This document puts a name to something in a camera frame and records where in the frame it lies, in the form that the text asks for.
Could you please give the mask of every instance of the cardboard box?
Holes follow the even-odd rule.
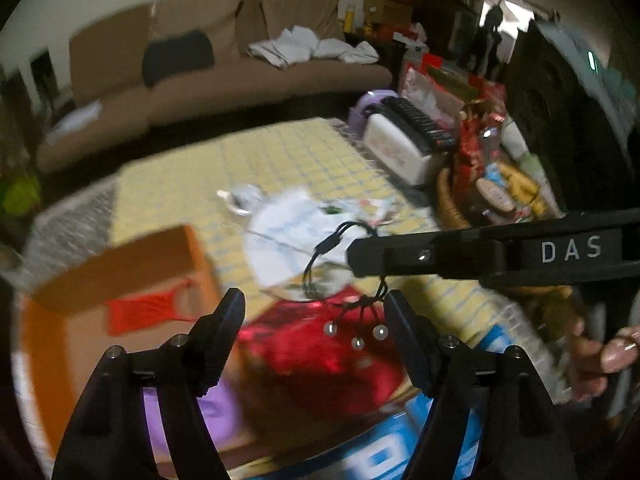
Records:
[[[413,12],[411,5],[392,0],[364,0],[365,22],[409,28]]]
[[[175,299],[188,317],[210,314],[220,301],[218,285],[193,229],[168,229],[87,260],[23,300],[20,342],[50,455],[58,452],[84,386],[111,345],[127,352],[157,348],[193,322],[167,321],[110,336],[104,302],[173,288],[186,277],[194,286]]]

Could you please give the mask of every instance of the sofa seat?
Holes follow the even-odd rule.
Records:
[[[337,59],[313,59],[284,70],[294,96],[327,93],[367,92],[388,88],[391,72],[385,67],[347,64]]]
[[[69,133],[53,144],[43,142],[37,153],[44,174],[62,170],[88,155],[142,137],[148,130],[150,91],[134,86],[100,99],[100,116],[82,130]]]
[[[291,96],[290,78],[283,71],[263,60],[243,57],[159,82],[151,92],[149,123],[177,123],[279,103]]]

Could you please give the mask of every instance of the pillow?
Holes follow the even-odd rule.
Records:
[[[199,28],[209,38],[217,63],[240,59],[236,12],[242,0],[159,0],[150,4],[149,39],[165,40]]]
[[[260,0],[271,40],[285,28],[308,27],[320,40],[337,38],[344,41],[338,21],[340,0]]]
[[[142,59],[142,79],[149,88],[162,79],[182,72],[213,66],[213,48],[202,30],[192,30],[183,36],[153,41]]]

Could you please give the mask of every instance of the pearl bead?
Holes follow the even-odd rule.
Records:
[[[361,337],[354,337],[351,340],[351,347],[358,351],[364,350],[364,339]]]
[[[378,341],[385,340],[389,335],[389,329],[385,325],[378,325],[373,329],[373,337]]]
[[[329,337],[335,337],[338,333],[338,325],[335,321],[327,321],[324,324],[324,334]]]

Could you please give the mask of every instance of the screw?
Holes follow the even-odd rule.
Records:
[[[122,354],[123,350],[124,350],[124,348],[122,346],[113,345],[113,346],[110,346],[109,348],[107,348],[106,354],[107,354],[107,357],[109,359],[115,359],[120,354]]]
[[[428,262],[429,258],[431,258],[431,251],[428,249],[423,249],[418,253],[418,260],[421,262]]]
[[[445,335],[440,338],[440,343],[446,348],[455,348],[460,344],[460,339],[454,335]]]
[[[169,341],[171,341],[171,344],[178,348],[180,348],[183,345],[186,345],[188,340],[189,340],[189,336],[186,334],[176,334],[171,339],[169,339]]]
[[[525,355],[527,355],[527,353],[517,345],[507,346],[504,353],[507,355],[510,355],[511,357],[515,357],[517,359],[520,359],[521,357],[524,357]]]

